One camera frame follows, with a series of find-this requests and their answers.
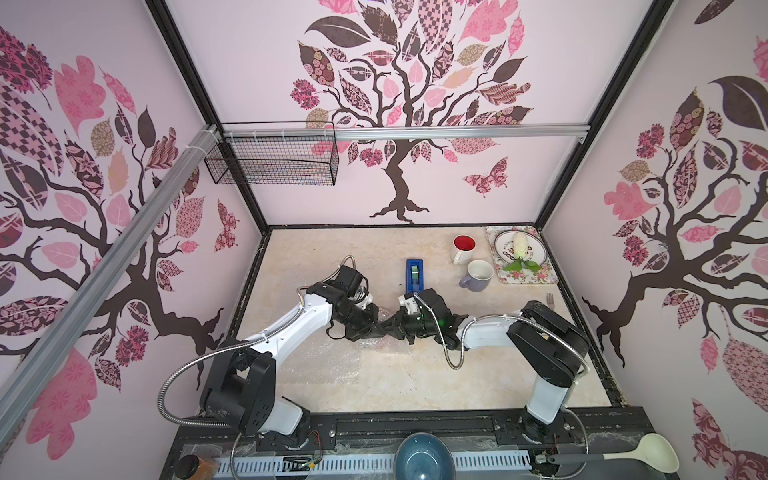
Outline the blue tape dispenser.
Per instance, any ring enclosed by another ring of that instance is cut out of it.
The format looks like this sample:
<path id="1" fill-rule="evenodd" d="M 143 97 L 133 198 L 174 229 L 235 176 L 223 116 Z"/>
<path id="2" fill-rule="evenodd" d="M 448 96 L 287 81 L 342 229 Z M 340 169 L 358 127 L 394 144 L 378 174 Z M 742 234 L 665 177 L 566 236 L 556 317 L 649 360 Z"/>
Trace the blue tape dispenser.
<path id="1" fill-rule="evenodd" d="M 424 263 L 422 259 L 406 260 L 406 283 L 405 291 L 407 293 L 421 292 L 424 290 Z"/>

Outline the lavender mug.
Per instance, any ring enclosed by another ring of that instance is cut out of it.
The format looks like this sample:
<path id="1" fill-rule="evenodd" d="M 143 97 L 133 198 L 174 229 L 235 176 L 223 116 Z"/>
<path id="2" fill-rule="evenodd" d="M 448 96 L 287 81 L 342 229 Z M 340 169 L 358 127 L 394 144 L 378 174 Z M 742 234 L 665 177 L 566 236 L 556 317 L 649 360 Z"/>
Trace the lavender mug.
<path id="1" fill-rule="evenodd" d="M 494 273 L 494 266 L 487 261 L 472 260 L 467 264 L 466 275 L 459 281 L 459 286 L 471 292 L 482 292 L 493 279 Z"/>

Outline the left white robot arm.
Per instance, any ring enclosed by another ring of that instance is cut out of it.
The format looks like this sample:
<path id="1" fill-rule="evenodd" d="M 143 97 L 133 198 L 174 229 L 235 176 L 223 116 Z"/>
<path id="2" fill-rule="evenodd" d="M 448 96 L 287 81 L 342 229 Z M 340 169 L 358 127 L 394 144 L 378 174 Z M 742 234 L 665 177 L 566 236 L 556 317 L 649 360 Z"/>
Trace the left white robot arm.
<path id="1" fill-rule="evenodd" d="M 355 341 L 375 330 L 379 309 L 368 281 L 358 270 L 341 266 L 330 278 L 298 291 L 299 303 L 262 332 L 227 341 L 213 357 L 203 389 L 203 412 L 245 436 L 276 433 L 307 436 L 307 411 L 276 394 L 277 373 L 312 334 L 336 323 Z"/>

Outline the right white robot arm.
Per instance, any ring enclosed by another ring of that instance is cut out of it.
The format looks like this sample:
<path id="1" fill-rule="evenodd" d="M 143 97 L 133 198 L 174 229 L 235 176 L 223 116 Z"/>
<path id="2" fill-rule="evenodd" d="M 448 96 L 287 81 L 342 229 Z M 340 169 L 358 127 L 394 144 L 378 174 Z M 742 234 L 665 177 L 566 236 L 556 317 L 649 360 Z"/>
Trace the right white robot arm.
<path id="1" fill-rule="evenodd" d="M 434 338 L 446 357 L 459 353 L 458 362 L 448 363 L 454 370 L 471 350 L 515 348 L 536 373 L 519 430 L 534 444 L 552 437 L 575 384 L 590 371 L 589 342 L 580 327 L 538 300 L 511 314 L 480 317 L 453 313 L 432 289 L 407 293 L 399 302 L 397 313 L 380 322 L 377 331 L 409 343 Z"/>

